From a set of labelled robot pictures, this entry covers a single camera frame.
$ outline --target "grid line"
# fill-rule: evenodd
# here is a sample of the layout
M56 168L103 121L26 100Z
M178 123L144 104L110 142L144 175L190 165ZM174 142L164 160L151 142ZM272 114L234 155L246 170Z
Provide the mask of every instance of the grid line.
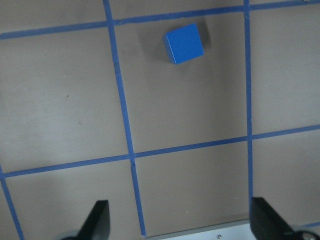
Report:
M249 5L250 11L259 11L259 10L269 10L269 9L278 9L278 8L287 8L287 7L297 7L297 6L305 6L312 4L320 4L320 0L288 0L281 2L271 2L271 3L259 3ZM216 7L209 9L201 9L194 11L182 11L182 12L172 12L165 14L155 14L155 15L145 15L145 16L135 16L128 17L123 19L113 19L114 26L121 26L125 24L132 23L147 23L153 21L160 20L173 20L179 18L192 18L199 16L209 16L216 14L228 14L228 13L236 13L243 12L244 6L229 6L229 7ZM89 30L95 28L103 28L107 27L108 23L106 21L95 21L88 23L79 23L79 24L71 24L71 25L62 25L62 26L54 26L54 27L44 27L38 29L29 29L29 30L18 30L18 31L9 31L0 33L0 40L6 39L15 39L15 38L23 38L44 34L55 34L55 33L63 33L63 32L72 32L79 30Z
M115 72L117 88L118 88L118 93L120 98L121 112L122 112L126 142L128 147L128 154L126 155L118 155L118 156L97 158L97 159L91 159L91 160L77 161L72 163L57 164L52 166L12 171L8 173L2 173L0 168L0 181L2 185L2 190L4 192L4 195L5 195L5 198L6 198L6 201L7 201L7 204L8 204L8 207L9 207L9 210L10 210L10 213L11 213L11 216L20 240L24 240L24 235L18 220L18 216L15 210L12 198L10 196L8 186L6 184L6 178L21 176L21 175L42 173L42 172L55 171L55 170L68 169L68 168L76 168L81 166L89 166L93 164L108 163L108 162L114 162L114 161L130 160L132 182L133 182L140 230L141 230L141 234L146 236L146 229L145 229L145 223L143 218L143 210L142 210L141 197L139 192L139 183L138 183L135 158L247 141L248 195L250 200L251 197L253 196L253 146L252 146L253 140L320 130L320 124L318 124L313 126L298 127L298 128L259 133L259 134L252 133L250 11L305 6L310 4L320 4L320 0L309 0L309 1L291 0L291 1L282 1L282 2L260 3L260 4L253 4L253 5L250 5L249 0L243 0L243 5L239 5L239 6L218 7L218 8L202 9L202 10L194 10L194 11L182 11L182 12L172 12L172 13L165 13L165 14L135 16L135 17L128 17L123 19L113 19L109 0L103 0L103 6L106 13L107 21L96 21L96 22L89 22L89 23L79 23L79 24L62 25L62 26L45 27L45 28L38 28L38 29L29 29L29 30L20 30L20 31L1 33L0 40L6 40L6 39L22 38L22 37L29 37L29 36L39 36L39 35L54 34L54 33L89 30L89 29L96 29L96 28L108 28L110 46L111 46L111 52L112 52L112 60L114 64L114 72ZM126 96L125 96L125 91L124 91L124 86L122 81L120 63L119 63L115 26L122 26L125 24L133 24L133 23L147 23L147 22L154 22L154 21L161 21L161 20L173 20L173 19L179 19L179 18L191 18L191 17L199 17L199 16L236 13L236 12L243 12L244 14L247 136L135 153L133 142L132 142L131 130L130 130ZM316 227L316 226L320 226L320 221L302 225L302 227Z
M244 0L244 48L245 48L245 90L246 90L246 128L248 157L248 206L254 196L253 147L252 147L252 91L251 91L251 43L250 43L250 1Z
M147 234L146 234L146 227L145 227L145 221L144 221L144 215L143 215L141 197L140 197L140 191L139 191L139 183L138 183L138 176L137 176L137 169L136 169L136 162L135 162L135 152L134 152L134 146L132 143L129 115L128 115L127 103L126 103L126 95L125 95L125 89L124 89L124 84L123 84L122 75L121 75L116 33L115 33L114 21L112 18L112 11L111 11L109 0L103 0L103 6L105 10L106 19L108 22L112 60L114 65L116 84L117 84L119 98L120 98L126 144L129 152L130 162L131 162L132 183L133 183L135 203L136 203L136 208L137 208L137 213L139 218L140 231L141 231L141 234L146 237Z
M22 228L18 219L18 215L14 206L14 202L12 201L10 191L6 183L6 178L3 175L1 166L0 166L0 182L1 182L2 191L5 197L6 203L8 205L8 208L10 210L10 214L11 214L16 232L18 234L18 237L20 240L25 240L24 233L22 231Z

